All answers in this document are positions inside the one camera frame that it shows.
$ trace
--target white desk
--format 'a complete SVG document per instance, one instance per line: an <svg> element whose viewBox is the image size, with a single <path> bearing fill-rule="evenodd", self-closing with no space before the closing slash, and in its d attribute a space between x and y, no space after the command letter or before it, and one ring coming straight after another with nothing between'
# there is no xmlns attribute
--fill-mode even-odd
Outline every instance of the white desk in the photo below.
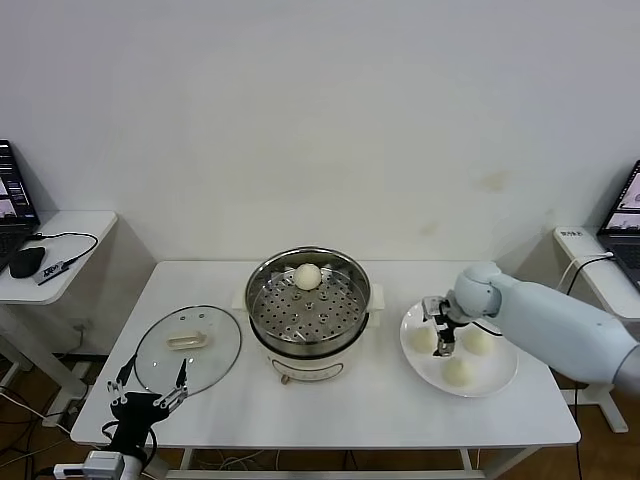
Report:
<svg viewBox="0 0 640 480"><path fill-rule="evenodd" d="M188 305L230 310L234 293L256 265L160 263L82 409L72 439L105 444L100 427L113 419L106 382L115 378L154 322ZM370 280L383 286L386 307L381 325L361 340L361 358L352 369L327 382L283 386L260 354L247 320L234 312L243 333L236 364L221 382L187 399L154 427L159 444L185 449L508 449L502 462L486 471L494 478L537 448L579 440L548 367L524 352L513 383L483 399L435 389L403 357L399 328L404 313L422 296L446 292L468 262L362 265ZM134 375L127 388L141 389ZM447 478L484 478L467 463L468 469Z"/></svg>
<svg viewBox="0 0 640 480"><path fill-rule="evenodd" d="M47 234L61 232L91 233L101 242L116 222L114 212L61 211L44 212L40 215L42 225L39 232ZM30 242L28 246L44 246L47 250L42 266L49 266L61 260L78 255L90 247L92 240L82 237L61 237L39 242ZM55 380L62 390L50 407L50 412L64 411L69 400L81 398L86 385L80 380L88 364L78 364L74 372L69 371L58 361L40 340L34 337L7 304L47 305L58 300L67 289L80 269L89 260L95 249L75 262L62 275L38 286L32 278L15 279L9 269L0 273L0 353L14 362L13 367L0 384L11 381L18 369L31 368L31 362ZM43 424L55 423L56 417L50 417Z"/></svg>
<svg viewBox="0 0 640 480"><path fill-rule="evenodd" d="M586 255L606 252L595 237L596 231L596 228L558 227L554 231L554 238L569 257L569 261L572 261ZM588 260L589 258L584 258L577 262L575 268ZM640 321L640 293L615 262L593 263L582 269L580 274L605 310L623 322ZM611 430L625 433L629 431L629 427L611 398L609 392L612 389L612 385L589 385L578 393L578 405L598 405ZM563 395L567 403L573 405L574 391L563 391Z"/></svg>
<svg viewBox="0 0 640 480"><path fill-rule="evenodd" d="M606 252L596 232L596 228L558 227L553 236L571 261ZM585 267L581 275L609 313L623 321L640 320L640 293L615 262L596 262Z"/></svg>

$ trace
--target metal rim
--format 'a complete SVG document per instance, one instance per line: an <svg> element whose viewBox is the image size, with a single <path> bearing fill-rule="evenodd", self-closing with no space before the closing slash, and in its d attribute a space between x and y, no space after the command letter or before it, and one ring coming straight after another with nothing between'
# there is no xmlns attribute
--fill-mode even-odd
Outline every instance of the metal rim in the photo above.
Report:
<svg viewBox="0 0 640 480"><path fill-rule="evenodd" d="M318 288L295 286L293 273L303 263L320 268ZM274 353L296 359L324 358L353 343L366 324L370 297L362 266L314 246L273 255L254 270L244 292L254 335Z"/></svg>
<svg viewBox="0 0 640 480"><path fill-rule="evenodd" d="M219 310L221 312L226 313L227 315L229 315L229 317L231 317L231 319L233 320L233 323L236 324L236 328L238 329L238 335L240 337L240 344L238 345L238 351L236 352L236 356L233 358L233 361L231 362L231 364L229 365L229 368L227 368L224 373L222 374L222 376L216 380L214 383L212 383L211 385L208 385L204 388L201 388L200 390L196 390L196 391L189 391L188 396L191 397L197 393L200 392L204 392L205 390L207 390L208 388L213 387L214 385L216 385L220 380L222 380L224 377L227 376L227 374L231 371L231 369L233 368L233 366L236 364L236 361L238 360L238 357L240 356L240 351L242 350L242 329L240 328L240 324L238 323L238 321L236 320L236 317L234 317L233 315L231 315L229 312L227 312L224 308L220 308L220 307L216 307L215 305L190 305L188 307L182 307L179 308L177 310L174 310L171 313L168 313L167 315L165 315L164 317L162 317L160 320L158 320L157 322L155 322L153 325L151 325L151 327L149 327L149 329L144 333L144 335L142 336L142 338L140 339L140 341L138 342L138 346L136 347L136 352L135 352L135 356L136 358L138 357L138 351L140 350L140 345L142 345L142 342L144 342L144 339L147 338L147 335L149 335L149 333L151 333L151 331L157 326L159 325L162 321L166 320L167 318L169 318L171 315L174 315L176 313L182 312L184 310L189 310L191 308L213 308L215 310ZM142 386L142 388L144 388L146 391L148 392L152 392L152 393L165 393L165 392L154 392L153 390L151 390L149 387L147 387L144 382L140 379L140 375L138 374L138 365L137 362L133 362L133 373L136 376L136 379L138 380L138 382L140 383L140 385Z"/></svg>

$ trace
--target laptop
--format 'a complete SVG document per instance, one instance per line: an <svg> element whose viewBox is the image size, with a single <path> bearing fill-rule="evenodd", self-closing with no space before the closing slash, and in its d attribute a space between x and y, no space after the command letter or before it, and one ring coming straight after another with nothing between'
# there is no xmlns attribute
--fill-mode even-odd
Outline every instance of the laptop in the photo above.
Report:
<svg viewBox="0 0 640 480"><path fill-rule="evenodd" d="M613 252L620 269L640 290L640 160L633 167L597 237L604 248Z"/></svg>
<svg viewBox="0 0 640 480"><path fill-rule="evenodd" d="M0 140L0 270L40 225L8 140Z"/></svg>

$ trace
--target white wall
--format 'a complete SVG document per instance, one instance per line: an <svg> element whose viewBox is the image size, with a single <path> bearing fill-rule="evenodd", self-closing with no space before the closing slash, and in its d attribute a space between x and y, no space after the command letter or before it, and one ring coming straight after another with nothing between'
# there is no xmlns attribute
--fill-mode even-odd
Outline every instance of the white wall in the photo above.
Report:
<svg viewBox="0 0 640 480"><path fill-rule="evenodd" d="M37 199L116 210L157 260L321 244L543 278L549 229L597 223L640 157L635 0L0 6L0 136Z"/></svg>

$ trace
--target table leg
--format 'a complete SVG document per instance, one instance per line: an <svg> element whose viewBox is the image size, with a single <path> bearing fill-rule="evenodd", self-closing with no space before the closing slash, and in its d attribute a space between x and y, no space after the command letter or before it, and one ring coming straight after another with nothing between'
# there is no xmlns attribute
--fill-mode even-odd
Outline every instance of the table leg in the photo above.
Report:
<svg viewBox="0 0 640 480"><path fill-rule="evenodd" d="M484 474L487 480L494 480L507 470L512 469L529 455L535 453L540 447L526 448L505 448L500 450L489 466L485 468Z"/></svg>
<svg viewBox="0 0 640 480"><path fill-rule="evenodd" d="M11 365L11 368L9 369L9 371L5 373L4 377L2 377L2 380L0 380L0 387L8 387L11 381L13 380L13 377L15 377L19 371L20 371L19 363L14 363L13 365Z"/></svg>
<svg viewBox="0 0 640 480"><path fill-rule="evenodd" d="M4 337L0 337L0 355L2 355L10 362L20 365L20 369L24 372L28 372L33 368L33 363L31 363L27 357L16 350L15 347L11 345Z"/></svg>
<svg viewBox="0 0 640 480"><path fill-rule="evenodd" d="M613 385L589 385L587 388L578 390L578 405L597 405L614 433L626 433L629 431L629 427L611 398L609 393L611 390L613 390ZM575 399L573 389L562 390L562 396L567 405L573 405Z"/></svg>
<svg viewBox="0 0 640 480"><path fill-rule="evenodd" d="M74 365L73 370L71 371L76 377L84 378L84 376L91 368L91 364L89 362L78 362ZM69 408L69 404L71 400L79 400L83 397L88 397L89 392L91 391L91 386L84 387L85 390L82 392L82 396L78 397L67 392L65 389L60 389L56 398L54 398L53 402L49 406L49 410L47 411L47 415L44 420L42 420L43 427L55 427L57 423L60 423L62 419L62 415Z"/></svg>
<svg viewBox="0 0 640 480"><path fill-rule="evenodd" d="M0 308L0 335L68 393L77 398L84 395L85 384L54 357L8 308Z"/></svg>
<svg viewBox="0 0 640 480"><path fill-rule="evenodd" d="M0 337L0 355L13 363L9 371L0 380L0 386L2 387L8 387L20 370L28 372L33 368L33 363L3 337Z"/></svg>
<svg viewBox="0 0 640 480"><path fill-rule="evenodd" d="M182 460L180 460L180 470L189 470L191 466L191 457L193 456L192 448L185 448L182 453Z"/></svg>

